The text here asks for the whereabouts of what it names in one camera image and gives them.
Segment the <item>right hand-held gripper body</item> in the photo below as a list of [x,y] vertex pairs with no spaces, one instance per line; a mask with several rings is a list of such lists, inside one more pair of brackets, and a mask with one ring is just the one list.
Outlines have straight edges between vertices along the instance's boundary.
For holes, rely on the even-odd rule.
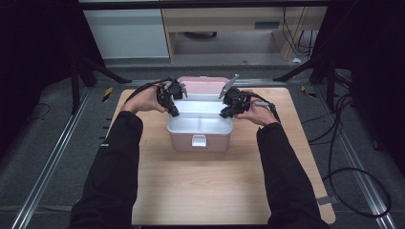
[[219,98],[223,100],[226,107],[234,109],[234,113],[242,114],[250,108],[249,94],[243,93],[238,88],[233,87],[233,84],[239,78],[237,74],[234,75],[222,88]]

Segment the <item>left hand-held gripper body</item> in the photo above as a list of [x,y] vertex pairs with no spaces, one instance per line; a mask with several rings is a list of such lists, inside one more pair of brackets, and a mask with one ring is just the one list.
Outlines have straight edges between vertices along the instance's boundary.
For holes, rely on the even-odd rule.
[[177,79],[164,80],[158,83],[157,100],[162,107],[171,107],[174,100],[188,97],[186,86]]

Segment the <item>white divided tray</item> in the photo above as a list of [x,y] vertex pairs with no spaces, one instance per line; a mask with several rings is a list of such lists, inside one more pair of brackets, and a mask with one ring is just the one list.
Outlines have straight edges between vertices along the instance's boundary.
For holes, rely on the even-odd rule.
[[179,115],[169,115],[167,129],[173,134],[230,134],[231,118],[222,118],[222,102],[179,101],[175,103]]

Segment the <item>pink storage box with lid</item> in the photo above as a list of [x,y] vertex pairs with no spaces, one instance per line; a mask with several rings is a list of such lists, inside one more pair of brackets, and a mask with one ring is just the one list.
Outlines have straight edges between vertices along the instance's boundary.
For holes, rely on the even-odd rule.
[[[225,77],[182,76],[179,81],[186,86],[188,97],[179,101],[222,102],[219,99]],[[225,152],[229,147],[230,134],[173,134],[168,131],[173,147],[180,152]]]

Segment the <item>person's right hand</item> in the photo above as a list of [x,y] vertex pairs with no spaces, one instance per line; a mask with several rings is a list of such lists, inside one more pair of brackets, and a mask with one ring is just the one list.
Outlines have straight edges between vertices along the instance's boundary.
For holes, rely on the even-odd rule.
[[261,102],[258,97],[252,96],[250,98],[250,108],[243,114],[235,114],[234,117],[237,119],[249,120],[252,123],[265,127],[268,124],[277,122],[274,114],[270,111],[268,107],[258,106],[257,102]]

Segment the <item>person's left hand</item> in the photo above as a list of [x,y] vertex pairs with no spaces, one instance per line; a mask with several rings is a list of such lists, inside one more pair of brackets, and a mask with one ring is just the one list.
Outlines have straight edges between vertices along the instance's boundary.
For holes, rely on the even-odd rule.
[[166,109],[162,107],[157,100],[157,87],[151,86],[145,90],[131,95],[121,106],[122,111],[130,112],[136,115],[138,112],[158,111],[165,113]]

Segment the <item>white cabinet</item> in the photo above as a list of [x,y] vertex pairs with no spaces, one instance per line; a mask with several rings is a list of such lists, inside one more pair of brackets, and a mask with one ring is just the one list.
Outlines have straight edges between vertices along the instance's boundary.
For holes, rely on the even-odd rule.
[[103,59],[168,57],[160,10],[86,10]]

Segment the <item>light wooden desk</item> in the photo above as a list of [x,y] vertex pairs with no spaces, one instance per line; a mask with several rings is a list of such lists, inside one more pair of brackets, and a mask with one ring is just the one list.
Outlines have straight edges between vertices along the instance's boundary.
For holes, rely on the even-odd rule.
[[283,60],[290,60],[301,31],[319,31],[327,7],[162,10],[169,58],[179,32],[272,31]]

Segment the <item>black metal stand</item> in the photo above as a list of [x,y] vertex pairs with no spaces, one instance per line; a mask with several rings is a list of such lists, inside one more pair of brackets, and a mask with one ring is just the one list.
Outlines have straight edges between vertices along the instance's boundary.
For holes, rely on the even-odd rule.
[[335,61],[330,54],[315,54],[306,63],[298,66],[297,68],[284,74],[283,76],[274,78],[274,81],[288,81],[296,74],[301,73],[307,69],[312,69],[312,73],[309,78],[309,82],[311,84],[320,84],[324,79],[327,79],[326,102],[328,107],[334,112],[334,83],[336,77],[336,67]]
[[93,87],[96,84],[96,77],[93,75],[93,71],[102,73],[119,84],[131,83],[131,80],[116,75],[88,58],[73,59],[70,63],[70,69],[73,99],[72,114],[78,111],[80,105],[79,79],[82,79],[86,87]]

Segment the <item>grey tape piece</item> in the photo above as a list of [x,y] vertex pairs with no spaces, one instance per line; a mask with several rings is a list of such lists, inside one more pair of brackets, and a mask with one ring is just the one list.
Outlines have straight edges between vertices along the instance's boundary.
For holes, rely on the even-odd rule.
[[338,201],[339,199],[336,196],[333,197],[326,196],[317,199],[319,205],[334,204],[337,203]]

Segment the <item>long metal floor rail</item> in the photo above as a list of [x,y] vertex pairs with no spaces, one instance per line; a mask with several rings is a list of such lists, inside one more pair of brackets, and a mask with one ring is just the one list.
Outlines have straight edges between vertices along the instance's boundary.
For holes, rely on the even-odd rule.
[[[340,116],[345,107],[345,101],[349,95],[344,94],[338,98],[337,103],[334,103],[335,111],[333,112],[328,107],[326,102],[326,90],[321,86],[315,86],[314,90],[318,94],[321,104],[327,112],[331,123],[330,129],[332,130],[328,157],[328,174],[323,177],[323,180],[327,180],[329,182],[332,192],[339,199],[339,202],[347,207],[351,212],[366,219],[374,219],[380,229],[398,229],[393,217],[390,214],[392,207],[391,196],[383,184],[376,177],[365,170],[343,127],[341,126]],[[336,142],[338,142],[342,147],[343,154],[349,163],[348,167],[338,169],[332,168],[332,152]],[[333,177],[345,172],[351,173],[354,176],[368,206],[370,207],[370,213],[361,212],[360,210],[355,209],[344,199],[339,197],[333,183]]]
[[79,99],[79,105],[77,110],[70,115],[67,124],[65,125],[63,132],[57,140],[53,150],[48,157],[46,164],[44,165],[36,183],[34,184],[29,196],[26,198],[24,204],[20,207],[17,215],[13,221],[11,229],[26,229],[36,208],[38,207],[40,199],[48,187],[48,184],[53,176],[55,169],[63,156],[67,144],[72,137],[78,120],[81,118],[83,111],[89,100],[89,96],[93,92],[93,88],[85,87],[83,95]]

